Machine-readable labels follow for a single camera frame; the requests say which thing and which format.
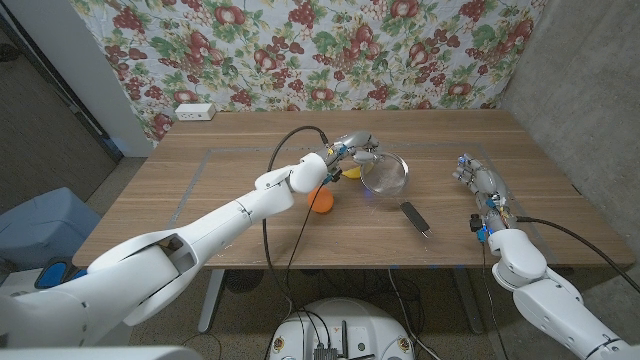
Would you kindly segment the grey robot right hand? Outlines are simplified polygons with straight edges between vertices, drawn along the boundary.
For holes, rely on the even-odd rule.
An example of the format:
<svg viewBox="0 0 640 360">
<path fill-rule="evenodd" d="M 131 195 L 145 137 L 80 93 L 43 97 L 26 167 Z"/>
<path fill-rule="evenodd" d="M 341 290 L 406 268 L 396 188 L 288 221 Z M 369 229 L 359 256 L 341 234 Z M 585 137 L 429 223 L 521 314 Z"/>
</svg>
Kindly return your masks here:
<svg viewBox="0 0 640 360">
<path fill-rule="evenodd" d="M 452 176 L 475 196 L 478 215 L 470 220 L 472 231 L 484 230 L 492 234 L 517 226 L 508 205 L 507 186 L 496 172 L 469 154 L 463 154 L 458 158 Z"/>
</svg>

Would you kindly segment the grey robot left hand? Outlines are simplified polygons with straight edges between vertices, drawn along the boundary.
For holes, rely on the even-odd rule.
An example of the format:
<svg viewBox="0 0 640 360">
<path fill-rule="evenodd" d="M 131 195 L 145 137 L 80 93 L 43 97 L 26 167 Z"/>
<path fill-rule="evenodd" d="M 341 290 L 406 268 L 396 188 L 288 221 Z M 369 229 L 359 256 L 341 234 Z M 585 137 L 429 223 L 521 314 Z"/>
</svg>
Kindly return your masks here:
<svg viewBox="0 0 640 360">
<path fill-rule="evenodd" d="M 347 157 L 358 164 L 374 163 L 378 160 L 379 140 L 369 131 L 355 131 L 343 135 L 326 145 L 321 155 L 328 174 L 335 176 L 341 171 L 339 163 Z"/>
</svg>

